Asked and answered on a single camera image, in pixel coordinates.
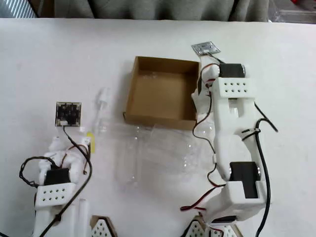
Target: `white surface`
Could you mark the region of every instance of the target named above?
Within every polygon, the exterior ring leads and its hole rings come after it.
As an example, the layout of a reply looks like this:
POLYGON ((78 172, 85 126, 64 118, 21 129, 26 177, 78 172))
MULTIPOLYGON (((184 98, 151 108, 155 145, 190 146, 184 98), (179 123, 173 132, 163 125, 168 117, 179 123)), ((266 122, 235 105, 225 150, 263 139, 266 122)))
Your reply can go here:
MULTIPOLYGON (((18 171, 26 158, 47 151, 56 101, 82 102, 81 123, 89 126, 95 96, 109 86, 111 116, 122 121, 134 56, 198 61, 191 45, 212 40, 220 59, 245 64, 258 105, 280 131, 262 127, 275 201, 260 236, 295 236, 297 230, 313 236, 315 38, 314 25, 1 19, 0 231, 12 237, 32 232, 36 190, 18 171)), ((83 193, 92 214, 110 216, 120 237, 179 236, 196 213, 181 213, 179 206, 208 190, 207 172, 180 183, 143 167, 140 187, 123 189, 114 179, 115 152, 98 145, 83 193)), ((36 167, 28 166, 28 177, 37 177, 36 167)), ((238 224, 244 236, 254 236, 262 214, 238 224)))

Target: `small circuit board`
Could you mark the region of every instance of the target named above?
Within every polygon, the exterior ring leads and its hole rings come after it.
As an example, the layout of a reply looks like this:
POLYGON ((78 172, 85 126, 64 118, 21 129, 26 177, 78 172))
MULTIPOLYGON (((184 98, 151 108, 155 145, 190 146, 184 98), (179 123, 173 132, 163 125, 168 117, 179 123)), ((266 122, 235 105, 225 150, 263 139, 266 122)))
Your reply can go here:
POLYGON ((62 126, 61 121, 67 121, 67 126, 80 126, 81 103, 57 102, 55 126, 62 126))

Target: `black wire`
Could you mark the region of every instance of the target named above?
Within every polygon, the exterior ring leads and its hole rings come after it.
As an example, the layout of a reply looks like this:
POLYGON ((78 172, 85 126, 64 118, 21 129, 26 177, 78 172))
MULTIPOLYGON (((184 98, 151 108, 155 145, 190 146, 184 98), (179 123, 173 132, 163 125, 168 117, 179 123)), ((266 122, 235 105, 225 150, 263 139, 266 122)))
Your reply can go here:
POLYGON ((1 237, 9 237, 9 236, 5 235, 4 233, 1 233, 1 232, 0 232, 0 236, 1 237))
POLYGON ((208 140, 207 138, 196 136, 195 133, 194 133, 195 128, 196 128, 200 123, 202 123, 203 121, 205 121, 205 120, 208 118, 208 116, 210 115, 210 113, 211 113, 211 109, 212 109, 212 94, 211 94, 211 92, 209 93, 209 98, 210 98, 210 103, 209 103, 208 112, 207 112, 205 118, 203 118, 200 122, 198 122, 198 121, 196 120, 196 124, 194 125, 194 127, 193 127, 193 129, 192 129, 192 134, 193 134, 193 136, 195 136, 196 138, 203 139, 203 140, 207 141, 207 142, 209 143, 209 145, 211 146, 213 153, 215 154, 215 149, 214 149, 214 147, 213 147, 211 141, 208 140))
MULTIPOLYGON (((256 122, 256 128, 259 128, 259 125, 262 121, 267 122, 268 124, 270 124, 273 127, 273 124, 270 120, 268 120, 267 118, 261 118, 256 122)), ((259 132, 255 133, 255 139, 256 139, 260 159, 261 159, 263 170, 265 173, 266 184, 267 184, 266 208, 265 208, 265 212, 264 212, 263 217, 262 217, 262 221, 261 221, 260 226, 259 226, 257 233, 256 233, 256 237, 258 237, 260 232, 262 231, 262 229, 266 223, 267 217, 268 217, 268 213, 269 213, 269 209, 270 209, 270 202, 271 202, 271 187, 270 187, 270 178, 269 178, 269 174, 268 174, 267 164, 266 164, 266 161, 265 161, 265 158, 264 158, 264 155, 262 152, 261 144, 260 144, 259 132)))
POLYGON ((267 119, 266 122, 268 122, 270 124, 270 126, 274 129, 275 132, 278 132, 278 129, 275 127, 275 125, 270 121, 270 119, 268 119, 268 117, 261 111, 261 109, 259 108, 259 106, 256 104, 255 102, 255 107, 256 109, 259 111, 259 113, 265 118, 267 119))
POLYGON ((256 103, 255 104, 255 107, 256 109, 259 111, 259 113, 264 117, 264 118, 261 118, 259 119, 257 122, 256 122, 256 125, 255 125, 255 129, 256 131, 252 132, 251 134, 245 136, 243 138, 243 140, 245 140, 246 138, 252 136, 252 135, 255 135, 255 140, 256 140, 256 143, 257 143, 257 147, 258 147, 258 152, 259 152, 259 155, 260 155, 260 159, 261 159, 261 163, 262 163, 262 167, 263 167, 263 170, 264 170, 264 173, 265 173, 265 179, 266 179, 266 187, 267 187, 267 199, 266 199, 266 208, 265 208, 265 212, 263 214, 263 217, 262 217, 262 221, 260 223, 260 226, 258 227, 258 230, 256 232, 256 236, 255 237, 258 237, 260 232, 263 230, 263 227, 266 223, 266 220, 267 220, 267 217, 268 217, 268 213, 269 213, 269 209, 270 209, 270 202, 271 202, 271 186, 270 186, 270 178, 269 178, 269 173, 268 173, 268 168, 267 168, 267 164, 266 164, 266 160, 265 160, 265 157, 263 155, 263 152, 262 152, 262 148, 261 148, 261 143, 260 143, 260 138, 259 138, 259 133, 261 132, 259 126, 260 126, 260 123, 262 121, 264 122, 267 122, 273 129, 275 132, 278 132, 278 129, 274 126, 274 124, 268 119, 268 117, 261 111, 261 109, 258 107, 258 105, 256 103))
POLYGON ((24 168, 27 164, 27 162, 33 160, 33 159, 45 159, 48 160, 49 162, 51 162, 51 164, 54 166, 54 168, 58 168, 58 166, 56 165, 56 163, 49 157, 31 157, 31 158, 27 158, 22 164, 21 164, 21 168, 20 168, 20 172, 19 172, 19 177, 25 182, 27 183, 27 185, 30 185, 31 187, 35 187, 37 188, 39 185, 37 183, 35 183, 35 181, 29 181, 27 180, 24 175, 23 175, 23 171, 24 168))
POLYGON ((63 209, 61 209, 61 211, 55 216, 55 218, 49 223, 49 225, 46 227, 46 229, 41 233, 41 235, 39 237, 43 237, 48 230, 54 225, 54 223, 57 220, 60 220, 61 215, 67 210, 67 208, 71 205, 71 203, 76 199, 76 197, 82 192, 82 190, 84 189, 84 187, 87 185, 87 183, 89 182, 91 175, 92 175, 92 164, 91 161, 88 157, 88 155, 80 148, 80 146, 73 141, 73 139, 67 134, 67 132, 65 131, 65 126, 63 126, 63 131, 65 132, 65 134, 67 135, 68 139, 70 140, 70 142, 82 153, 82 155, 84 156, 84 158, 86 159, 86 161, 89 164, 89 175, 86 179, 86 181, 83 183, 83 185, 78 189, 78 191, 74 194, 74 196, 69 200, 69 202, 63 207, 63 209))
POLYGON ((213 54, 211 54, 211 53, 207 53, 207 55, 210 56, 210 57, 212 57, 212 58, 215 58, 215 59, 216 59, 218 62, 220 62, 220 63, 224 63, 222 60, 220 60, 219 58, 213 56, 213 54))

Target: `red wire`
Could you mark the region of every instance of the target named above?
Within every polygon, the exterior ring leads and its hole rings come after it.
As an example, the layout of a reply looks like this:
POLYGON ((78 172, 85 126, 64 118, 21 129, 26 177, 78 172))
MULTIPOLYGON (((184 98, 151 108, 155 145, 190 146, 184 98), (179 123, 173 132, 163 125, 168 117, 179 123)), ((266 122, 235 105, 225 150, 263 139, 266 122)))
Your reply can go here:
POLYGON ((224 231, 222 231, 222 230, 220 230, 220 229, 212 228, 212 227, 211 227, 211 229, 212 229, 212 230, 215 230, 215 231, 218 231, 218 232, 221 232, 221 233, 222 233, 222 236, 221 236, 221 237, 224 236, 224 231))
POLYGON ((215 184, 215 183, 209 178, 209 175, 210 175, 211 173, 213 173, 213 172, 216 170, 216 167, 217 167, 217 163, 215 163, 215 166, 214 166, 213 170, 210 171, 210 172, 208 172, 208 174, 207 174, 207 179, 208 179, 208 181, 211 183, 211 185, 213 185, 214 187, 219 188, 219 187, 225 186, 225 184, 215 184))
POLYGON ((199 207, 199 206, 196 206, 194 209, 200 210, 200 211, 206 211, 206 208, 204 208, 204 207, 199 207))
POLYGON ((209 195, 215 188, 212 188, 210 190, 208 190, 205 194, 203 194, 203 196, 201 196, 195 203, 193 203, 191 206, 181 206, 180 207, 180 211, 188 211, 191 209, 194 209, 207 195, 209 195))

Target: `cardboard box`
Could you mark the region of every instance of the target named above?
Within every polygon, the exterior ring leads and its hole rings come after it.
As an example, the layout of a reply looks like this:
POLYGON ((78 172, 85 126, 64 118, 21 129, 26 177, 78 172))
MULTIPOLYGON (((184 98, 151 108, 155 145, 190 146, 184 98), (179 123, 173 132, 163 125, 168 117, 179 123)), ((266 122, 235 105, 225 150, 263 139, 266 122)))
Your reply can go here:
POLYGON ((198 62, 136 57, 125 121, 192 130, 196 109, 191 94, 197 87, 198 72, 198 62))

